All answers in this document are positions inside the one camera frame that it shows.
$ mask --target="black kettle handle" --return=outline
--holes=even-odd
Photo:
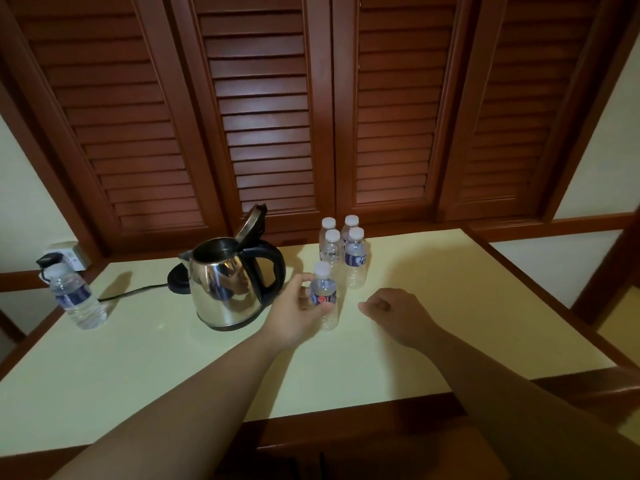
[[[255,291],[260,303],[265,306],[270,305],[284,286],[286,268],[280,250],[266,241],[258,241],[255,246],[238,251],[237,256],[243,261],[249,279],[256,287]],[[250,258],[265,258],[273,263],[273,273],[276,279],[272,284],[264,285],[260,269],[256,262]]]

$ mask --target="black cable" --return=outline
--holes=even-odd
[[[142,291],[153,290],[153,288],[164,288],[165,286],[169,286],[169,283],[163,283],[161,285],[149,285],[143,286],[142,288],[138,288],[136,290],[127,291],[126,293],[117,294],[116,296],[108,296],[107,298],[98,298],[98,301],[109,301],[117,298],[125,298],[127,296],[131,296],[133,294],[142,293]]]

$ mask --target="louvered door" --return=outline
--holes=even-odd
[[[333,0],[338,209],[425,219],[471,0]]]
[[[533,216],[621,0],[483,0],[439,206]]]
[[[335,213],[329,0],[171,0],[238,224],[255,203],[268,232]]]
[[[152,56],[158,37],[143,34],[132,0],[0,5],[4,58],[108,247],[227,234],[195,119],[172,115],[180,91],[189,101],[184,80],[166,73],[172,58],[179,67],[175,47]],[[162,15],[154,29],[171,41]]]

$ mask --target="blue bottle label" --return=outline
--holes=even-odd
[[[311,293],[311,301],[314,305],[320,305],[320,303],[335,303],[336,291],[329,296],[320,296],[315,293]]]
[[[347,266],[364,266],[364,263],[366,263],[366,261],[366,254],[363,254],[362,256],[354,256],[345,253],[344,255],[344,262],[347,263]]]
[[[56,300],[58,301],[58,304],[66,310],[84,303],[84,301],[90,296],[91,290],[89,290],[89,287],[87,285],[82,285],[76,291],[62,296],[57,296]]]

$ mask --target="electric kettle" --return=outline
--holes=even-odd
[[[236,330],[251,323],[284,285],[282,253],[260,240],[266,214],[266,205],[254,205],[235,239],[211,239],[179,256],[189,272],[196,313],[214,330]],[[272,284],[264,284],[256,258],[272,261]]]

